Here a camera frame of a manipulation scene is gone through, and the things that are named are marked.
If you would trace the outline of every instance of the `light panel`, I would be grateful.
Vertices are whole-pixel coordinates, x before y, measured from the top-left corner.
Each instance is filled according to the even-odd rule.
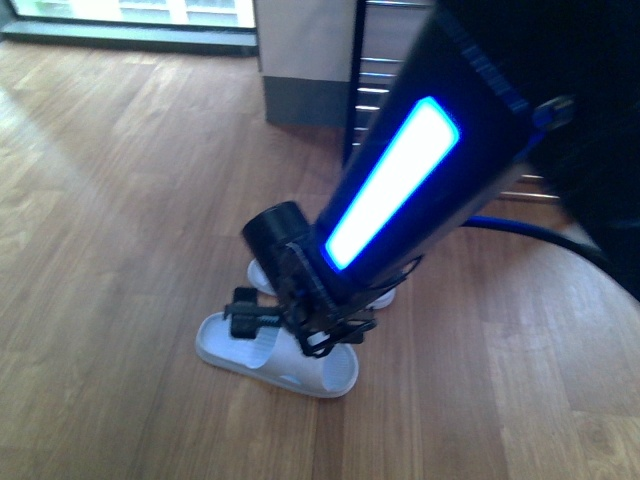
[[[338,269],[351,264],[459,139],[433,97],[415,104],[327,239]]]

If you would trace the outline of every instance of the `cable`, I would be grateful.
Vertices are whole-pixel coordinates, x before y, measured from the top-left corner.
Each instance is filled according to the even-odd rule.
[[[399,273],[398,275],[392,277],[390,280],[386,280],[385,283],[382,283],[380,285],[375,285],[373,287],[368,287],[365,290],[368,292],[382,292],[383,290],[389,291],[392,288],[397,287],[402,282],[404,282],[407,279],[407,277],[409,277],[409,275],[411,275],[411,273],[416,268],[418,268],[418,265],[420,265],[420,262],[422,262],[423,258],[424,258],[424,255],[420,255],[414,258],[409,263],[407,263],[407,265],[403,268],[402,272]]]
[[[617,277],[617,271],[614,265],[609,260],[607,260],[607,258],[602,254],[600,250],[591,247],[590,245],[584,245],[582,243],[570,240],[564,235],[554,232],[553,230],[549,230],[548,228],[531,225],[530,223],[518,222],[515,220],[505,220],[503,218],[483,216],[471,217],[461,226],[515,233],[518,235],[523,235],[525,237],[531,237],[537,240],[552,243],[559,247],[565,248],[577,255],[580,255],[612,278]]]

